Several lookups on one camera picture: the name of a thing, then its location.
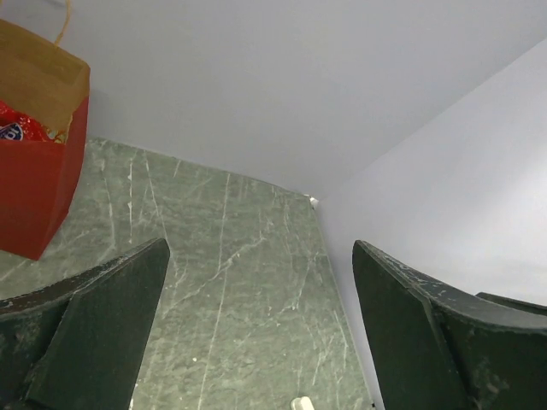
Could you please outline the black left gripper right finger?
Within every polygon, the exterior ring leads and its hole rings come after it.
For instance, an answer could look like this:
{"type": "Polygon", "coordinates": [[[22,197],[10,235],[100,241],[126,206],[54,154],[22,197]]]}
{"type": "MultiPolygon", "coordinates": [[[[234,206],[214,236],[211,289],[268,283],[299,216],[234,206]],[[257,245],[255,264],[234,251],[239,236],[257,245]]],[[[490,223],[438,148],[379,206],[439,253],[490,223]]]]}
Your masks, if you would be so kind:
{"type": "Polygon", "coordinates": [[[546,309],[468,294],[363,241],[352,250],[387,409],[546,407],[546,309]]]}

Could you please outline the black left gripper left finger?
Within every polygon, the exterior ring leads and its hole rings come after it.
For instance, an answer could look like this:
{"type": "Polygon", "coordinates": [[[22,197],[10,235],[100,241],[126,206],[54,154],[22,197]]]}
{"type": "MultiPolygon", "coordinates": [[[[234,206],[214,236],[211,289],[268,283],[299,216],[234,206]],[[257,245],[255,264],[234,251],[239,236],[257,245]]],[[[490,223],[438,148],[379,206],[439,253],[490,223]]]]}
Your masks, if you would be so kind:
{"type": "Polygon", "coordinates": [[[127,409],[163,290],[163,238],[1,302],[3,409],[127,409]]]}

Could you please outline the red cookie snack bag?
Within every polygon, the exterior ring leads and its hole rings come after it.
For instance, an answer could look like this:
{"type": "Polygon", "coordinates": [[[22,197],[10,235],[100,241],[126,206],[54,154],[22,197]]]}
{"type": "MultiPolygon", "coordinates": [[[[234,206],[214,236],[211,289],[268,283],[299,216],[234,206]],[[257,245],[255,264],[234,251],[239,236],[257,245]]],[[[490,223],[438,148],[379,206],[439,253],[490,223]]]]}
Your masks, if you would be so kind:
{"type": "Polygon", "coordinates": [[[68,139],[66,131],[54,131],[39,121],[12,109],[1,102],[1,139],[9,141],[31,141],[64,144],[68,139]]]}

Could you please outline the red brown paper bag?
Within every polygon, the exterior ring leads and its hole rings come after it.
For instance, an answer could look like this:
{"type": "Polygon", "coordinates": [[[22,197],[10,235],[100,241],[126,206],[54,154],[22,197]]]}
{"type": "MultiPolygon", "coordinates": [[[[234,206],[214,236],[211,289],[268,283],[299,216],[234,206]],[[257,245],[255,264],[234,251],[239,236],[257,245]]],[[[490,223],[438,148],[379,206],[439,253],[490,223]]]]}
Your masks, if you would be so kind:
{"type": "Polygon", "coordinates": [[[53,42],[1,22],[1,248],[38,260],[79,182],[89,65],[53,42]]]}

